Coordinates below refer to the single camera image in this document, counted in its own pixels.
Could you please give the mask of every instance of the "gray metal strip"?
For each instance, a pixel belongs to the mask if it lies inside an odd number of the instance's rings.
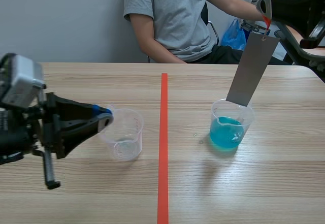
[[[278,38],[249,35],[227,101],[248,106],[278,43]]]

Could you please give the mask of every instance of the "black pants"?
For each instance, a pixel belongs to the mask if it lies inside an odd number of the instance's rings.
[[[188,63],[196,64],[239,64],[243,51],[233,50],[230,46],[215,45],[210,54],[202,57],[199,60]],[[289,65],[284,61],[272,57],[269,65]]]

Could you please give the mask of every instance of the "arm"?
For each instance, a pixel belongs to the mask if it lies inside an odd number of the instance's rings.
[[[131,23],[143,53],[158,63],[186,62],[174,56],[164,46],[154,39],[153,20],[142,14],[130,14]]]
[[[242,0],[208,0],[229,15],[242,19],[263,21],[262,14],[251,3]]]

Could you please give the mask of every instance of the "red tape line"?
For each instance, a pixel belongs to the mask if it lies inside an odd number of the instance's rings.
[[[168,74],[161,75],[158,217],[157,224],[168,224]]]

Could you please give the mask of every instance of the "plastic measuring cup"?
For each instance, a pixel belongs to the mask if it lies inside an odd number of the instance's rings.
[[[131,109],[113,110],[114,121],[100,133],[115,159],[131,161],[142,150],[143,117]]]
[[[240,106],[225,99],[215,102],[210,126],[213,144],[221,148],[236,148],[254,120],[255,114],[250,106]]]

